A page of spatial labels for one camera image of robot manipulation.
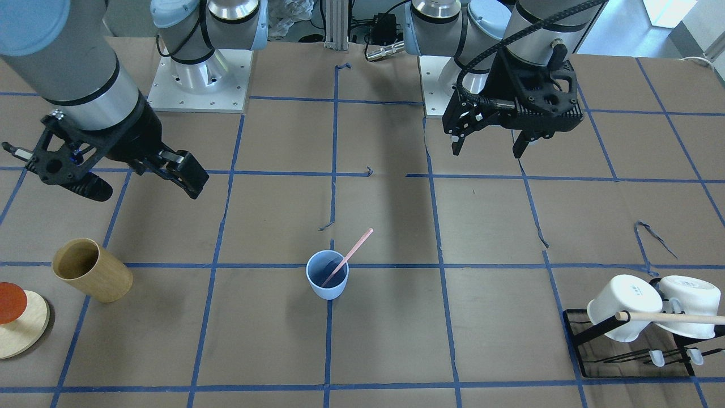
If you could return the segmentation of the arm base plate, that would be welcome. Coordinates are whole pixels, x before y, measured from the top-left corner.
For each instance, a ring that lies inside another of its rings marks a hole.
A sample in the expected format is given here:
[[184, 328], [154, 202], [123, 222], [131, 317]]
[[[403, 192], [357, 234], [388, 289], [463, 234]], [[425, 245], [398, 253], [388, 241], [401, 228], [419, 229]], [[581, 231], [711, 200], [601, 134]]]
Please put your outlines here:
[[442, 118], [455, 91], [460, 67], [453, 57], [424, 55], [419, 57], [419, 72], [425, 116]]
[[207, 61], [185, 65], [163, 57], [148, 103], [156, 112], [243, 113], [254, 52], [221, 49]]

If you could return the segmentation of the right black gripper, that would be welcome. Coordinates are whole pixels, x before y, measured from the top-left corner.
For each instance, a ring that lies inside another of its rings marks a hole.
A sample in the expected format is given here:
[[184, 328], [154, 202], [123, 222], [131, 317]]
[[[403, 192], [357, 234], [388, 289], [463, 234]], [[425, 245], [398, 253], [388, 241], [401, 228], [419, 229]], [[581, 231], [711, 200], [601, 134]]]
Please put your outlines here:
[[209, 173], [192, 153], [173, 151], [161, 141], [161, 123], [147, 104], [132, 109], [119, 124], [86, 131], [60, 109], [41, 120], [44, 131], [33, 150], [2, 142], [3, 150], [25, 163], [47, 185], [57, 185], [92, 201], [105, 202], [113, 189], [92, 173], [103, 158], [127, 163], [142, 174], [148, 169], [197, 199]]

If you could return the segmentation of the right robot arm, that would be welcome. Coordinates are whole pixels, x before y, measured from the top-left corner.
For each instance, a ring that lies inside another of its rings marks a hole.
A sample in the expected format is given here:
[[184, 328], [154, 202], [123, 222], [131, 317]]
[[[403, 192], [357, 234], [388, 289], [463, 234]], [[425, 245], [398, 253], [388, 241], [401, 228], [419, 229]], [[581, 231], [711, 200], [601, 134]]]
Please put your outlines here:
[[[93, 201], [112, 187], [93, 173], [102, 158], [151, 171], [197, 198], [209, 174], [194, 155], [161, 138], [161, 122], [101, 33], [107, 1], [3, 1], [2, 60], [53, 107], [33, 150], [3, 143], [47, 185]], [[267, 1], [153, 1], [156, 50], [169, 90], [209, 109], [239, 109], [244, 84], [225, 50], [260, 50]]]

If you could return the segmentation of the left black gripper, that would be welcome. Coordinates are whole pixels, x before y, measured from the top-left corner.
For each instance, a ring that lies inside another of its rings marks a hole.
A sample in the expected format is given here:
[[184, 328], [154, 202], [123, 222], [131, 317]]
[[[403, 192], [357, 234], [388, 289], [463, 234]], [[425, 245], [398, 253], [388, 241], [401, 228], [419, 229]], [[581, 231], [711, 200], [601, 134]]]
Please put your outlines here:
[[577, 75], [563, 43], [549, 47], [552, 55], [544, 65], [523, 62], [503, 48], [493, 59], [487, 82], [478, 96], [484, 104], [471, 104], [453, 93], [442, 124], [451, 136], [451, 153], [459, 156], [466, 136], [485, 126], [521, 130], [512, 146], [521, 159], [537, 137], [551, 138], [554, 132], [575, 129], [583, 121], [577, 95]]

